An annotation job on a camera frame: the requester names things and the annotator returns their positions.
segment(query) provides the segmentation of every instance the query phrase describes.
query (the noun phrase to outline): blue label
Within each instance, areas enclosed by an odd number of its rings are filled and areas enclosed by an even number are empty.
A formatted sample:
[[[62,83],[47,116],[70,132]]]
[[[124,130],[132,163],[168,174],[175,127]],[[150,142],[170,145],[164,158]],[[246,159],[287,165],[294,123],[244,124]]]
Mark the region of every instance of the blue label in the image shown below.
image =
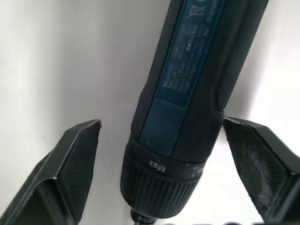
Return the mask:
[[[201,75],[224,0],[185,0],[140,143],[169,157]]]

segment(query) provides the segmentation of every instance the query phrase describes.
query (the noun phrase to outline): white wall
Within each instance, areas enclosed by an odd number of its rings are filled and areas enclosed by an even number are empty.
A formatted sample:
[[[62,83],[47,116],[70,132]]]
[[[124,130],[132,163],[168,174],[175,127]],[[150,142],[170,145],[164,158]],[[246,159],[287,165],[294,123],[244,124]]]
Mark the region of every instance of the white wall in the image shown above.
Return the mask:
[[[133,224],[119,190],[130,124],[169,0],[0,0],[0,214],[64,130],[103,122],[81,225]],[[300,2],[270,0],[226,115],[300,155]],[[224,132],[185,209],[157,224],[261,221]]]

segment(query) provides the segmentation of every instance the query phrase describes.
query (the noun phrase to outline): white background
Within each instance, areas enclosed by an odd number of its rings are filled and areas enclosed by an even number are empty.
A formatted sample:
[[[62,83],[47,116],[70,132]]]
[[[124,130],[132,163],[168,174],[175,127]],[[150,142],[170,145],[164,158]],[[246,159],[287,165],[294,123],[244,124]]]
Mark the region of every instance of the white background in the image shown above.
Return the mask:
[[[124,148],[169,0],[0,0],[0,214],[62,133],[101,119],[80,225],[133,224]],[[300,1],[270,0],[226,115],[269,126],[300,155]],[[185,209],[161,224],[261,221],[222,131]]]

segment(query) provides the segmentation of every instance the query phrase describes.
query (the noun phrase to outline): cordless screwdriver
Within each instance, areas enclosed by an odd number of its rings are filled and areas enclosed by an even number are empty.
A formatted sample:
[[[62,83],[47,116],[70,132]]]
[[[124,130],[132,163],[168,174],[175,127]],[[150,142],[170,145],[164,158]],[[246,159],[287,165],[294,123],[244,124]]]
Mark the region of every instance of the cordless screwdriver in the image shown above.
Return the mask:
[[[172,0],[125,149],[120,188],[135,224],[184,208],[267,0]]]

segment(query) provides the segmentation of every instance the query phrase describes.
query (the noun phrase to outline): power tool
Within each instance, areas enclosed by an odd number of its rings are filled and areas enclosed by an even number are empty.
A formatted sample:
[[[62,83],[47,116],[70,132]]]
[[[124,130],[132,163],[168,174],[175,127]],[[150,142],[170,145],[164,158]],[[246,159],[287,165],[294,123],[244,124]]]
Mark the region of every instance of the power tool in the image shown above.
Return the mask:
[[[126,146],[120,188],[137,224],[181,212],[223,125],[266,0],[172,0]]]

